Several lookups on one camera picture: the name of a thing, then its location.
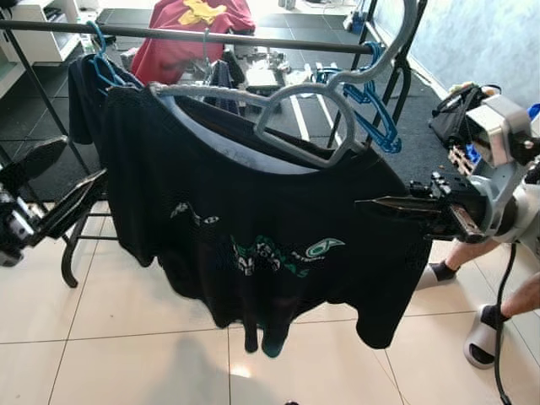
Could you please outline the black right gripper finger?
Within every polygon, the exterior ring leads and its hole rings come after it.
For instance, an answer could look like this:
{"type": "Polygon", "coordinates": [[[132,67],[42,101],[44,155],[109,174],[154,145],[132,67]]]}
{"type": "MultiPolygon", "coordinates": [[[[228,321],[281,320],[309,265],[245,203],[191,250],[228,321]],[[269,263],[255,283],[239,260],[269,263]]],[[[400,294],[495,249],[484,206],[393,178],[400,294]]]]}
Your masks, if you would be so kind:
{"type": "Polygon", "coordinates": [[[394,197],[384,196],[377,199],[358,200],[356,204],[382,206],[405,213],[440,213],[442,205],[436,199],[423,197],[394,197]]]}
{"type": "Polygon", "coordinates": [[[413,238],[451,238],[452,226],[443,213],[376,209],[375,216],[390,235],[411,235],[413,238]]]}

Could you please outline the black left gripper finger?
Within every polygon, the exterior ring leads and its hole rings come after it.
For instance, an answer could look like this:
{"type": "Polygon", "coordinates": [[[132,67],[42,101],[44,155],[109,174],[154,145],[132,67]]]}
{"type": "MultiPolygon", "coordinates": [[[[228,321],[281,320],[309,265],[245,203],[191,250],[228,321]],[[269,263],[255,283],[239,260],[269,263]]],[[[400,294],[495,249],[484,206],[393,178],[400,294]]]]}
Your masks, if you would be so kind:
{"type": "Polygon", "coordinates": [[[35,227],[37,233],[35,233],[34,241],[62,238],[79,219],[85,219],[93,205],[100,199],[100,194],[105,191],[107,178],[108,170],[103,169],[79,181],[39,221],[35,227]]]}
{"type": "Polygon", "coordinates": [[[22,159],[0,169],[0,190],[17,193],[50,169],[64,154],[68,147],[66,138],[51,138],[31,148],[22,159]]]}

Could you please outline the black t-shirt green print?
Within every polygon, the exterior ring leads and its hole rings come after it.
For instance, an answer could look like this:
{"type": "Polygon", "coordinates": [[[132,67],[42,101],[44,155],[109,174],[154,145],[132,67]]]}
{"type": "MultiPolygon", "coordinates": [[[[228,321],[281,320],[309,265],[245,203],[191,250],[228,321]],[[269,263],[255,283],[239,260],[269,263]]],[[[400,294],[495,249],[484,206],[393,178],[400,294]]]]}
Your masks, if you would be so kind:
{"type": "Polygon", "coordinates": [[[356,312],[355,332],[388,348],[427,265],[431,240],[390,235],[358,200],[408,193],[373,151],[328,169],[246,165],[213,134],[254,124],[190,98],[113,88],[95,146],[120,246],[159,265],[175,293],[206,305],[213,324],[243,327],[246,351],[278,356],[290,325],[324,304],[356,312]]]}

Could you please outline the grey plastic hanger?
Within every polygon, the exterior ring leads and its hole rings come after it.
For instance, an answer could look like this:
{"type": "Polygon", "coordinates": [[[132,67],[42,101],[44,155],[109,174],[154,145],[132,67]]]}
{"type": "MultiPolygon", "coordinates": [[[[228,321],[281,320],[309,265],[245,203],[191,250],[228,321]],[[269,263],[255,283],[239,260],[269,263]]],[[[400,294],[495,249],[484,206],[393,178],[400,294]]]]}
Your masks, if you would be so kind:
{"type": "Polygon", "coordinates": [[[272,93],[268,97],[240,91],[240,89],[227,89],[224,86],[150,84],[148,88],[157,96],[211,96],[214,98],[232,98],[232,100],[245,101],[247,104],[259,105],[263,108],[263,113],[259,116],[259,120],[256,122],[253,130],[258,138],[264,143],[267,143],[267,145],[278,148],[296,159],[303,159],[309,165],[326,169],[327,167],[336,165],[340,159],[346,157],[348,150],[359,154],[359,152],[368,149],[368,146],[362,140],[356,139],[355,120],[352,119],[347,122],[346,135],[344,135],[343,140],[341,140],[339,146],[334,150],[334,154],[331,157],[322,158],[320,155],[310,154],[304,148],[294,146],[292,143],[287,143],[284,139],[276,138],[270,132],[266,132],[270,109],[275,105],[280,105],[282,101],[287,100],[290,96],[314,94],[327,97],[341,111],[346,111],[348,109],[348,102],[343,95],[341,86],[344,84],[366,84],[366,82],[374,80],[375,77],[379,76],[381,71],[387,70],[391,66],[393,58],[400,53],[402,46],[405,46],[410,35],[415,32],[418,13],[418,0],[402,0],[402,22],[400,30],[397,32],[397,37],[381,53],[378,61],[375,61],[374,64],[371,64],[370,67],[362,71],[351,70],[336,73],[324,84],[318,84],[316,82],[315,84],[284,86],[284,88],[278,89],[277,92],[272,93]]]}

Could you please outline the blue plastic hanger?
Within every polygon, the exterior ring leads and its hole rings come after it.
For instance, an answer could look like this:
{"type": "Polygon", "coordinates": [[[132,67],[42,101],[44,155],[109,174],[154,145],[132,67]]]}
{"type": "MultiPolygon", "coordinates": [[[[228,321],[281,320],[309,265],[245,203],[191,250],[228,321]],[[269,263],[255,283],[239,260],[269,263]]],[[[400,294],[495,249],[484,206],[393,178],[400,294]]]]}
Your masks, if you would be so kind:
{"type": "MultiPolygon", "coordinates": [[[[316,63],[314,70],[314,80],[319,84],[327,84],[329,79],[335,74],[340,73],[341,69],[336,64],[324,66],[320,62],[316,63]]],[[[373,81],[368,81],[360,86],[356,84],[345,84],[341,89],[344,97],[354,104],[352,115],[356,123],[365,128],[368,132],[379,132],[378,124],[388,123],[388,111],[385,103],[382,103],[381,97],[375,92],[375,84],[373,81]],[[374,121],[368,120],[363,115],[362,109],[369,107],[374,113],[374,121]]]]}
{"type": "Polygon", "coordinates": [[[105,88],[100,89],[100,92],[105,95],[108,89],[115,88],[116,86],[122,86],[123,88],[143,89],[143,82],[138,80],[130,73],[120,74],[119,70],[123,71],[122,67],[118,67],[113,62],[105,50],[107,50],[107,43],[105,43],[105,35],[101,32],[100,27],[96,22],[90,20],[85,23],[86,26],[92,28],[93,34],[91,43],[93,51],[89,54],[89,59],[86,61],[93,69],[96,77],[99,81],[104,82],[105,88]]]}
{"type": "Polygon", "coordinates": [[[378,124],[379,132],[368,132],[365,128],[361,128],[365,132],[366,142],[374,142],[383,152],[398,154],[398,152],[402,151],[402,140],[398,135],[397,124],[393,122],[390,111],[388,111],[388,123],[378,124]]]}

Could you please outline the person leg black sock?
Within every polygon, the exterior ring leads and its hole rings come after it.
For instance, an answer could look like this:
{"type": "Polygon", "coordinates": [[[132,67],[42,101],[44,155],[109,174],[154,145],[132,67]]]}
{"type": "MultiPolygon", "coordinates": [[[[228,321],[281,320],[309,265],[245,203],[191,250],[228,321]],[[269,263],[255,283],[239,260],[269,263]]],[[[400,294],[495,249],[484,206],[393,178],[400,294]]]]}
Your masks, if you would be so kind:
{"type": "Polygon", "coordinates": [[[474,260],[476,257],[483,255],[482,246],[478,244],[467,244],[464,242],[456,242],[446,258],[440,260],[446,263],[449,267],[454,267],[457,271],[462,269],[464,263],[474,260]]]}
{"type": "Polygon", "coordinates": [[[487,327],[501,328],[502,324],[517,314],[535,311],[540,307],[540,273],[533,274],[508,298],[498,305],[486,305],[481,312],[481,322],[487,327]]]}

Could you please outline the black floor mat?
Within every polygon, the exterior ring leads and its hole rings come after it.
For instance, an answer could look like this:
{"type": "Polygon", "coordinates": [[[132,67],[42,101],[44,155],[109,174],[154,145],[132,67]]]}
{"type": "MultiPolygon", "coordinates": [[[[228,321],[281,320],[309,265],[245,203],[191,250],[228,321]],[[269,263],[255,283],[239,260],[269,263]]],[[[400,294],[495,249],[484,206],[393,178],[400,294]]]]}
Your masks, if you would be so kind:
{"type": "MultiPolygon", "coordinates": [[[[283,40],[336,42],[358,44],[359,37],[343,30],[342,15],[321,13],[266,13],[256,17],[258,37],[283,40]]],[[[68,65],[80,57],[81,46],[73,40],[73,53],[65,62],[56,66],[37,65],[37,74],[44,92],[69,130],[69,111],[71,101],[68,97],[70,81],[68,65]]],[[[397,105],[402,106],[400,118],[395,122],[398,137],[402,140],[402,151],[397,154],[383,154],[383,159],[402,178],[402,181],[425,181],[429,174],[449,167],[448,152],[429,128],[429,113],[440,98],[416,74],[401,74],[388,103],[389,111],[397,105]]],[[[290,136],[301,138],[307,135],[317,146],[327,145],[331,135],[332,120],[337,113],[335,105],[320,103],[319,98],[311,96],[300,98],[297,103],[285,101],[273,113],[269,127],[281,130],[290,136]]],[[[8,159],[22,159],[31,147],[43,140],[58,138],[59,127],[51,113],[47,111],[41,95],[37,92],[32,77],[24,73],[12,88],[0,97],[0,165],[8,159]]],[[[96,149],[92,145],[76,145],[81,159],[71,150],[46,173],[35,178],[30,189],[24,192],[24,200],[53,203],[64,197],[89,172],[100,169],[96,149]]]]}

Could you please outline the white slide sandal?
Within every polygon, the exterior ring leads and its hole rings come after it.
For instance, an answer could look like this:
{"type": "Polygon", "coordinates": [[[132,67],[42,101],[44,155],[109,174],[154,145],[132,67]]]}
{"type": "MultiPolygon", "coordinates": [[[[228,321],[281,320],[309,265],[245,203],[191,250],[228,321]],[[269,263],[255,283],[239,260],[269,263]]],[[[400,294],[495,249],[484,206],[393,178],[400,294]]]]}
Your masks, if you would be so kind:
{"type": "Polygon", "coordinates": [[[479,370],[489,370],[496,362],[496,346],[499,332],[506,322],[500,305],[483,305],[476,312],[471,331],[464,343],[464,358],[479,370]]]}
{"type": "Polygon", "coordinates": [[[417,292],[420,292],[422,289],[447,285],[455,280],[456,269],[454,267],[449,267],[444,262],[428,263],[427,267],[422,270],[421,277],[416,285],[416,290],[417,292]]]}

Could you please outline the plain dark shirt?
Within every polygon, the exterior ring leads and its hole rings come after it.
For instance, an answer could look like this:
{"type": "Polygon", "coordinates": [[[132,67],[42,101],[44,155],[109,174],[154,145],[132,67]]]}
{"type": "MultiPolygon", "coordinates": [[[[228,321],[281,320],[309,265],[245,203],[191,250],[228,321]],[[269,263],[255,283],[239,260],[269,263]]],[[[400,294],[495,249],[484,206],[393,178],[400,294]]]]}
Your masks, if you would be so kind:
{"type": "MultiPolygon", "coordinates": [[[[100,134],[103,127],[105,97],[108,93],[108,90],[105,94],[100,92],[100,89],[105,88],[105,84],[97,79],[92,67],[86,62],[88,59],[89,54],[82,55],[76,61],[70,62],[67,67],[68,137],[78,145],[92,145],[94,138],[100,134]]],[[[124,68],[123,71],[118,70],[120,74],[130,73],[124,68]]]]}

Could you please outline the black backpack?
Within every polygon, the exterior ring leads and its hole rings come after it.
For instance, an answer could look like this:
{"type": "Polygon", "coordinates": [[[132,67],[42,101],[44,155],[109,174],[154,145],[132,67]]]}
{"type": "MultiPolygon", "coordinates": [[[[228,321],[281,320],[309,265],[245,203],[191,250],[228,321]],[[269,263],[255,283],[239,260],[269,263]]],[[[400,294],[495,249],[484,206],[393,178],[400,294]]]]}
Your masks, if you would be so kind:
{"type": "Polygon", "coordinates": [[[500,95],[501,86],[497,84],[475,84],[467,81],[452,86],[451,91],[431,111],[429,128],[439,139],[440,145],[451,149],[456,145],[469,142],[467,112],[481,105],[483,100],[500,95]]]}

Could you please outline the white shelf unit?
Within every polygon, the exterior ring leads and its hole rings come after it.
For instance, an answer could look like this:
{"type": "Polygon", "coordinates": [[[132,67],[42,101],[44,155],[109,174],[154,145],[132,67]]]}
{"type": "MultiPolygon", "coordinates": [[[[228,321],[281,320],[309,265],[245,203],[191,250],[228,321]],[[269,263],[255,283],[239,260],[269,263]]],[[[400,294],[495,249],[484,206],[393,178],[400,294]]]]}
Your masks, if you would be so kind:
{"type": "MultiPolygon", "coordinates": [[[[11,8],[0,8],[6,20],[19,22],[80,23],[81,0],[15,0],[11,8]]],[[[13,30],[14,38],[31,64],[58,66],[74,51],[82,49],[76,32],[13,30]]]]}

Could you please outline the red shirt yellow print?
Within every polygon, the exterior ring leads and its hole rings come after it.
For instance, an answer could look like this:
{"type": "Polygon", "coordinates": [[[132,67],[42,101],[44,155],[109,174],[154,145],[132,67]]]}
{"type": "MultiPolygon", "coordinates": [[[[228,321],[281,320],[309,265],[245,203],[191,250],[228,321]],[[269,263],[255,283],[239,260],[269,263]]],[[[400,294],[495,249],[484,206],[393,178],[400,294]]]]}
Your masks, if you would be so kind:
{"type": "MultiPolygon", "coordinates": [[[[250,35],[257,27],[247,0],[159,0],[152,8],[151,30],[250,35]]],[[[177,84],[192,62],[216,62],[224,43],[148,38],[132,58],[132,73],[144,84],[177,84]]]]}

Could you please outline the black metal clothes rack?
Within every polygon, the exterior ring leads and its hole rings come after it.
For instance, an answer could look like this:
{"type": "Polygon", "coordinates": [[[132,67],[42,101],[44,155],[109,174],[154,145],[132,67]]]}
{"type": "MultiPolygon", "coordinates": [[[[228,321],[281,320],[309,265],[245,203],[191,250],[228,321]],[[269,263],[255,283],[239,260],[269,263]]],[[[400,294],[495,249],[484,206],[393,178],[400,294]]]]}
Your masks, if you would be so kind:
{"type": "MultiPolygon", "coordinates": [[[[422,14],[424,14],[425,8],[427,8],[428,0],[418,0],[418,20],[415,23],[415,32],[420,23],[422,14]]],[[[24,52],[22,46],[19,45],[14,38],[13,30],[34,30],[34,31],[51,31],[51,32],[77,32],[77,34],[91,34],[92,28],[86,26],[86,24],[66,24],[66,23],[50,23],[50,22],[19,22],[18,20],[6,20],[0,19],[0,30],[3,30],[4,34],[10,38],[12,46],[19,55],[20,61],[24,65],[24,68],[30,68],[30,62],[24,58],[24,52]]],[[[104,35],[122,35],[122,37],[139,37],[139,38],[160,38],[177,41],[197,41],[203,40],[205,42],[215,42],[224,44],[243,44],[243,46],[269,46],[271,49],[294,49],[304,51],[339,51],[339,53],[352,53],[357,57],[361,54],[374,53],[374,47],[370,44],[359,44],[358,46],[346,46],[346,44],[332,44],[321,42],[309,42],[298,40],[277,40],[277,39],[263,39],[258,37],[248,37],[248,35],[225,35],[225,34],[206,34],[199,35],[197,32],[182,31],[182,30],[142,30],[142,28],[124,28],[124,27],[105,27],[100,28],[104,35]]],[[[415,38],[415,32],[410,35],[408,42],[405,46],[402,46],[400,53],[393,58],[391,66],[396,70],[402,69],[406,61],[406,47],[411,46],[413,38],[415,38]]],[[[30,189],[30,185],[23,186],[19,189],[17,196],[24,189],[30,189]]],[[[100,194],[100,199],[104,196],[105,192],[100,194]]],[[[89,217],[94,217],[96,212],[91,209],[89,215],[85,219],[79,219],[76,224],[73,225],[62,236],[66,241],[67,246],[62,256],[61,275],[64,278],[66,285],[74,289],[78,287],[78,280],[73,275],[73,268],[71,267],[71,259],[73,259],[73,252],[78,247],[78,243],[85,238],[84,226],[85,221],[89,217]]]]}

